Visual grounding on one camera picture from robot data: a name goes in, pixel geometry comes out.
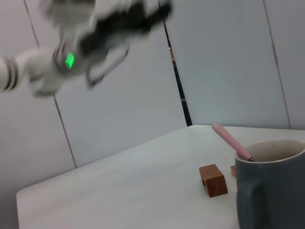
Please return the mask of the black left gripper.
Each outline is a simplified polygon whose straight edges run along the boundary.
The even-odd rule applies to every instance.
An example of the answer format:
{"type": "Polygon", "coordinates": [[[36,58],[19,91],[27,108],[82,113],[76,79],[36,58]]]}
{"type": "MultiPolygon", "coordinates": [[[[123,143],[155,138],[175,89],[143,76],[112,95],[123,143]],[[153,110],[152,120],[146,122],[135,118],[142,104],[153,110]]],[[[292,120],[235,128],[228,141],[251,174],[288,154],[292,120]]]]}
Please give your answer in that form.
{"type": "Polygon", "coordinates": [[[144,7],[136,7],[136,14],[111,14],[99,18],[94,26],[80,37],[80,59],[88,59],[97,50],[117,46],[130,36],[151,30],[172,13],[171,0],[140,0],[144,7]]]}

